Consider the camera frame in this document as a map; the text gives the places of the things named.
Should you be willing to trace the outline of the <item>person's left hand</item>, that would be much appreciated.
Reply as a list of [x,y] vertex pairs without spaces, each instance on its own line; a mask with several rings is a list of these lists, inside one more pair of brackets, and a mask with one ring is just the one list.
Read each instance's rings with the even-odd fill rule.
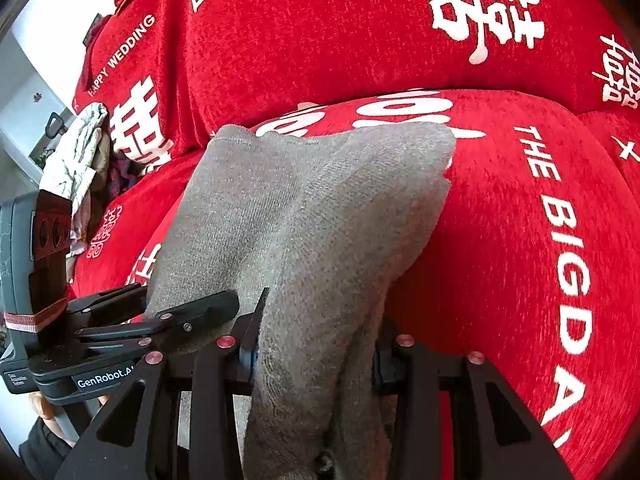
[[28,398],[35,413],[43,421],[44,426],[63,439],[65,434],[55,419],[54,406],[39,391],[29,393]]

